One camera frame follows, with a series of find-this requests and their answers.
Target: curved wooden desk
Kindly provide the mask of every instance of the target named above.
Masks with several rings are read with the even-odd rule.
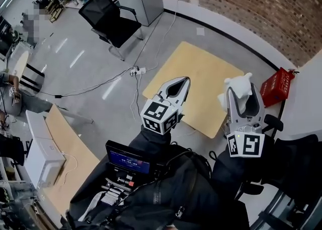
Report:
[[[78,167],[67,174],[63,185],[64,175],[67,171],[73,169],[76,163],[74,158],[65,156],[66,162],[55,184],[52,187],[43,189],[45,198],[65,217],[65,212],[69,209],[70,200],[99,163],[99,159],[81,141],[56,105],[53,105],[50,109],[46,124],[60,151],[74,156],[78,162]]]

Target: red box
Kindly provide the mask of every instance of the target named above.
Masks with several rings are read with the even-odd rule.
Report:
[[[286,100],[290,90],[293,74],[280,68],[273,76],[266,80],[261,87],[261,95],[265,107],[272,106]]]

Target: power strip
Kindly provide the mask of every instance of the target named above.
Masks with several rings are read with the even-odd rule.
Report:
[[[140,74],[144,74],[144,73],[146,73],[146,68],[145,67],[142,67],[142,68],[139,68],[139,69],[135,68],[135,69],[132,69],[130,71],[131,76],[140,75]]]

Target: brick wall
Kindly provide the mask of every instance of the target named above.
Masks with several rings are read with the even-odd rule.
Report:
[[[322,0],[199,0],[199,6],[251,30],[295,65],[322,49]]]

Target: small screen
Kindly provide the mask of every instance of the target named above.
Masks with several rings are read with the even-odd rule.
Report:
[[[115,163],[119,166],[135,170],[144,174],[149,173],[150,163],[148,162],[137,160],[113,151],[110,151],[109,158],[112,163]]]

